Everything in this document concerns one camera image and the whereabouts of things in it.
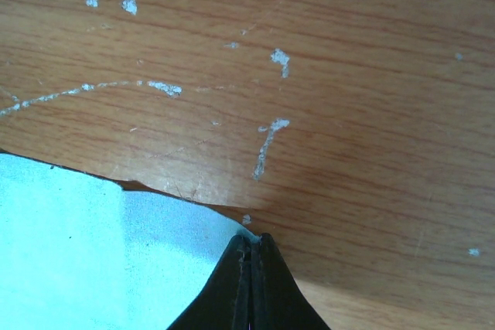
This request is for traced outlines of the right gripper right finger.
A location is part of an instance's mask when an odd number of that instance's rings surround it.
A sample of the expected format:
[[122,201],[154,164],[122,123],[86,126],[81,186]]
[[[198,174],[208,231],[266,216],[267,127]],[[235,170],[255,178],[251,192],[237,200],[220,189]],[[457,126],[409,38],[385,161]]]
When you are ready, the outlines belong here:
[[252,329],[328,329],[299,290],[274,238],[251,245]]

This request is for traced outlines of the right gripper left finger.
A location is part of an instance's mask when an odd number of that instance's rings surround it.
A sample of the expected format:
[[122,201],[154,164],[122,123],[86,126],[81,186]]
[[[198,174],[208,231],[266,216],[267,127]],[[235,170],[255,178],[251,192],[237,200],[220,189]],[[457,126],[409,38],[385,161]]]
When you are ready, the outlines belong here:
[[234,236],[203,289],[169,326],[171,329],[251,327],[251,243]]

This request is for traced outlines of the light blue cloth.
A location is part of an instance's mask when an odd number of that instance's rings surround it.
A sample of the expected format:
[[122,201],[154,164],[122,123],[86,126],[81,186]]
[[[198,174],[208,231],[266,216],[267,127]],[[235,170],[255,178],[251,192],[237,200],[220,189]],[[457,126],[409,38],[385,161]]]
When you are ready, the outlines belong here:
[[1,156],[1,327],[165,329],[231,238],[212,209]]

